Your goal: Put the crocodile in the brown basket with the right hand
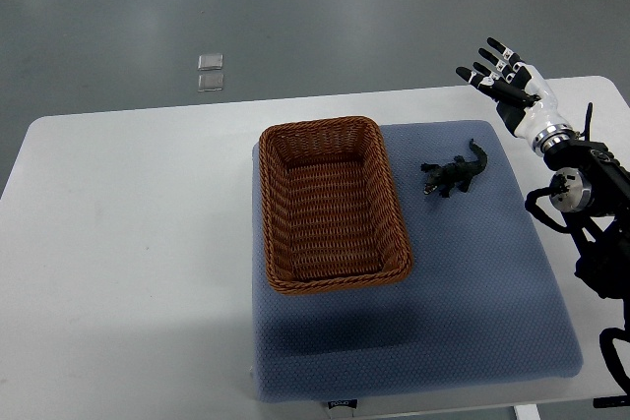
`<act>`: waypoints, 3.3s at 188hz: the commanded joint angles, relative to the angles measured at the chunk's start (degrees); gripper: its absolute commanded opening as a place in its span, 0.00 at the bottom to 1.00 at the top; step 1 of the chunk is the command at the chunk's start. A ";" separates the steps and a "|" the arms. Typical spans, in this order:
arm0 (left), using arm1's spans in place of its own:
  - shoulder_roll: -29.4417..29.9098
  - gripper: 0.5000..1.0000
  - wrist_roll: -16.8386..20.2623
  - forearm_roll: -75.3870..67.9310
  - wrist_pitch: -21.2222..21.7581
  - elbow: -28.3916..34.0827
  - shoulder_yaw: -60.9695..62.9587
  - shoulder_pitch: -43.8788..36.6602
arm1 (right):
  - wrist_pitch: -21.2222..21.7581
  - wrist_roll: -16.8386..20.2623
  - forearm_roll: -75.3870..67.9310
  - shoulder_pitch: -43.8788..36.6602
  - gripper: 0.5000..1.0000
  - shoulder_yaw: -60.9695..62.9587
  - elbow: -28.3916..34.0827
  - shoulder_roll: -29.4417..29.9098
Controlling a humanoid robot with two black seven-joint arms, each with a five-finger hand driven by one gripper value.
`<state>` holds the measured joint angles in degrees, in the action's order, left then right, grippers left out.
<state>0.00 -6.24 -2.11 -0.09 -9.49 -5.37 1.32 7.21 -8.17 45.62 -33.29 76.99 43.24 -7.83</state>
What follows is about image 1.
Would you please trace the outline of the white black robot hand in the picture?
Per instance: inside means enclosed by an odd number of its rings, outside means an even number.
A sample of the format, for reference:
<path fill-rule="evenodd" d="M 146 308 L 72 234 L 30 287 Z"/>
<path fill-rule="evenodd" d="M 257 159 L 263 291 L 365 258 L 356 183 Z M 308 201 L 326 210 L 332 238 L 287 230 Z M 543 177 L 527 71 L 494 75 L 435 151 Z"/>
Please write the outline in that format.
<path fill-rule="evenodd" d="M 558 99 L 537 68 L 495 38 L 478 54 L 485 60 L 471 68 L 459 66 L 456 74 L 496 103 L 507 130 L 527 141 L 542 155 L 554 140 L 568 140 L 576 131 L 558 112 Z"/>

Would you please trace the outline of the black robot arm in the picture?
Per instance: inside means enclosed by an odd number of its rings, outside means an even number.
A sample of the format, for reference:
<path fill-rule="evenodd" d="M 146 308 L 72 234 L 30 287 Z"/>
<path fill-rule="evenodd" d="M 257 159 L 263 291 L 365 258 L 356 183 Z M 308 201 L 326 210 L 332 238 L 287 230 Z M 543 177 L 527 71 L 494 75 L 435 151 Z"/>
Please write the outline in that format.
<path fill-rule="evenodd" d="M 600 298 L 622 302 L 624 326 L 598 338 L 605 366 L 624 391 L 594 400 L 594 407 L 605 408 L 629 403 L 629 374 L 615 347 L 629 341 L 629 172 L 605 144 L 590 140 L 593 108 L 587 106 L 583 132 L 552 125 L 535 137 L 534 150 L 554 175 L 547 187 L 527 194 L 525 208 L 571 236 L 579 253 L 576 277 Z"/>

